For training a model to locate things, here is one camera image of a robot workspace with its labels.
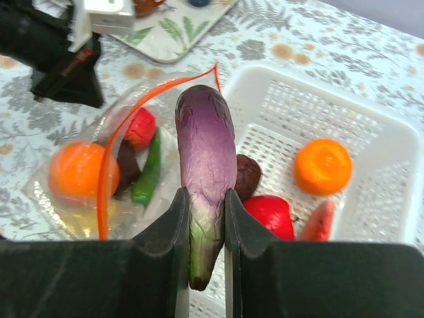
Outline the fake watermelon slice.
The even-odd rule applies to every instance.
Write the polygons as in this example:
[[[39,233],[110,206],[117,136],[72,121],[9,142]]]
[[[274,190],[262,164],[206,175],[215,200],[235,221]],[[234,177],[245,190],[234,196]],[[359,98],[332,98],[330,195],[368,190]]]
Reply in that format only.
[[[336,204],[326,201],[316,208],[297,236],[297,240],[328,241]]]

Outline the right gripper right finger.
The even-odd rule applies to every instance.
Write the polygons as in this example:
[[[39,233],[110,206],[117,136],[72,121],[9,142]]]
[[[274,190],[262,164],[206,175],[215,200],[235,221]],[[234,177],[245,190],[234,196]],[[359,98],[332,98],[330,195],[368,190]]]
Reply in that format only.
[[[406,244],[284,241],[225,198],[227,317],[422,317],[423,255]]]

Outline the fake red apple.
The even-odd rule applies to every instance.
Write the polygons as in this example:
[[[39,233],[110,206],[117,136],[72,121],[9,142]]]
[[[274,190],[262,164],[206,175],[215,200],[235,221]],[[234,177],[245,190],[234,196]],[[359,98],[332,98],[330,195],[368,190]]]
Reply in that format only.
[[[290,206],[275,195],[258,195],[244,201],[244,208],[271,233],[282,240],[295,238]]]

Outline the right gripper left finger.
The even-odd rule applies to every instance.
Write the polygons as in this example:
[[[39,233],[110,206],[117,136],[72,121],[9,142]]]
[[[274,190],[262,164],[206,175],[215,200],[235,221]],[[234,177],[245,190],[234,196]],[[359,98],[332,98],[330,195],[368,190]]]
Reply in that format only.
[[[130,240],[1,240],[2,317],[187,317],[189,195]]]

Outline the clear zip top bag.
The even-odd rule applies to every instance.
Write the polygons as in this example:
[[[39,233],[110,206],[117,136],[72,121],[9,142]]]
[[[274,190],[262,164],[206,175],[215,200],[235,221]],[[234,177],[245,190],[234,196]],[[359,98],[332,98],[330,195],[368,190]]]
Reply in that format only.
[[[36,170],[23,192],[62,239],[129,239],[171,206],[180,188],[174,109],[194,85],[219,89],[217,67],[135,84]]]

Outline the fake purple eggplant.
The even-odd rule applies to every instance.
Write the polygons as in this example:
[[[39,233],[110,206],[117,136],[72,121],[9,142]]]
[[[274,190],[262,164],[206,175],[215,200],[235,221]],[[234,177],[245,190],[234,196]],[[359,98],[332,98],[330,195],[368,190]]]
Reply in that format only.
[[[235,129],[227,102],[207,85],[179,97],[175,109],[181,185],[189,193],[189,285],[209,284],[225,239],[225,196],[237,178]]]

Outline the fake orange half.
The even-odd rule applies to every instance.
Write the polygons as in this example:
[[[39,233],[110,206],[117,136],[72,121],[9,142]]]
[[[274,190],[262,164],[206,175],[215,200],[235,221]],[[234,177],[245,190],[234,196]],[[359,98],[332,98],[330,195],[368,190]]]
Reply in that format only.
[[[343,190],[352,173],[353,161],[347,149],[329,138],[308,142],[293,160],[297,186],[315,196],[329,196]]]

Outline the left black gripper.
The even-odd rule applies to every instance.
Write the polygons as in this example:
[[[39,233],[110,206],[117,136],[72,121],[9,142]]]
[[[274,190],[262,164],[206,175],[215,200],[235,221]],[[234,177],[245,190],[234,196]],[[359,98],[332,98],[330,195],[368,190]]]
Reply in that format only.
[[[81,1],[71,1],[59,17],[39,11],[32,1],[1,2],[1,55],[33,69],[31,92],[51,99],[99,108],[103,95],[94,67],[99,40],[70,40],[77,32]]]

